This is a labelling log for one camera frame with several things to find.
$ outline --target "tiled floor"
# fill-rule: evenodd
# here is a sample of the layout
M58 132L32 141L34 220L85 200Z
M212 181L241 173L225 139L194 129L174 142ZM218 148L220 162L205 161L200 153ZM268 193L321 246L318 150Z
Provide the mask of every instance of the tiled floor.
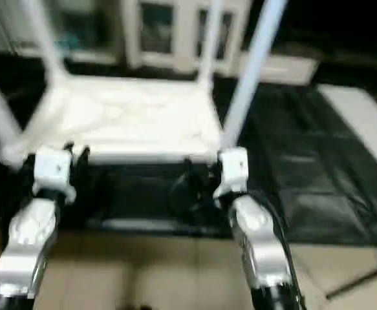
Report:
M377 266L372 249L292 247L308 310L377 309L377 281L327 302L324 292ZM231 241L117 234L59 236L36 309L252 309Z

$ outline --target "black rubber mat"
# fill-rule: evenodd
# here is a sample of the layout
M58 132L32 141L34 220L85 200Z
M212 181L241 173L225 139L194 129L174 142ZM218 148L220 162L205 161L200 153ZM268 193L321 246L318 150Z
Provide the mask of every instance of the black rubber mat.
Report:
M70 67L77 68L80 73L98 73L97 67ZM119 68L104 70L110 76L132 75L121 74ZM155 77L147 71L142 75ZM215 80L213 96L221 120L235 84ZM43 87L35 90L40 95ZM25 95L19 99L31 106L38 100ZM261 85L240 144L248 149L249 188L263 191L275 205L290 241L377 244L377 163L315 88ZM77 203L64 210L62 226L229 238L218 210L192 209L195 200L188 189L183 183L176 186L183 173L183 165L90 167ZM17 197L22 182L13 176L5 179L0 202L7 203L0 209L14 210L17 199L3 199L3 192ZM28 184L22 188L28 190Z

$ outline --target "wire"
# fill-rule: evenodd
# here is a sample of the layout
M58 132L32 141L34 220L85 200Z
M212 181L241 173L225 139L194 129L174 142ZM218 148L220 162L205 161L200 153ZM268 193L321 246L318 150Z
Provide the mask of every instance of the wire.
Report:
M187 178L187 173L184 172L174 181L174 183L170 186L170 188L169 188L169 190L167 191L167 194L166 194L166 196L167 196L167 200L166 200L167 208L170 211L170 213L176 218L179 218L181 216L181 214L176 212L175 209L173 208L173 204L171 203L171 197L174 195L174 192L176 191L177 187L185 182L186 178Z
M326 302L325 302L325 301L319 301L318 299L316 299L316 302L317 302L316 309L324 310L326 308L326 306L328 305L328 302L327 302L327 299L326 299L326 292L324 292L320 283L313 276L312 271L310 271L309 266L300 257L298 257L298 255L296 255L296 254L293 255L293 259L295 261L297 261L298 264L303 267L304 272L306 273L306 275L308 276L310 281L313 283L314 287L322 294L323 299L326 300Z
M349 198L349 200L351 200L353 202L356 202L356 203L360 203L360 204L363 205L363 207L365 209L368 209L368 208L366 208L366 205L362 201L359 201L354 196L347 195L347 197ZM351 208L351 209L352 209L355 217L358 219L358 223L362 226L362 231L364 233L364 237L368 240L368 242L370 244L374 244L373 238L372 238L372 232L369 230L369 226L364 224L364 222L363 222L362 217L360 216L360 214L357 211L355 211L356 208ZM377 262L377 247L374 247L373 252L374 252L374 255L375 255L376 262Z
M263 203L263 205L265 207L270 208L271 214L274 216L275 220L277 221L277 226L278 226L280 234L281 234L281 242L282 242L282 244L285 248L286 257L288 258L288 261L289 261L290 274L292 275L292 280L294 282L294 285L296 286L297 295L299 296L299 299L301 300L301 306L303 307L303 310L307 310L306 306L305 306L305 297L303 296L303 294L300 290L299 282L297 281L296 270L295 270L294 265L293 265L292 253L290 251L290 246L289 246L287 239L286 239L286 236L285 236L285 231L283 230L283 225L281 223L280 216L277 213L275 207L270 203L268 198L266 198L266 196L263 193L261 193L258 190L250 190L248 192L257 201Z

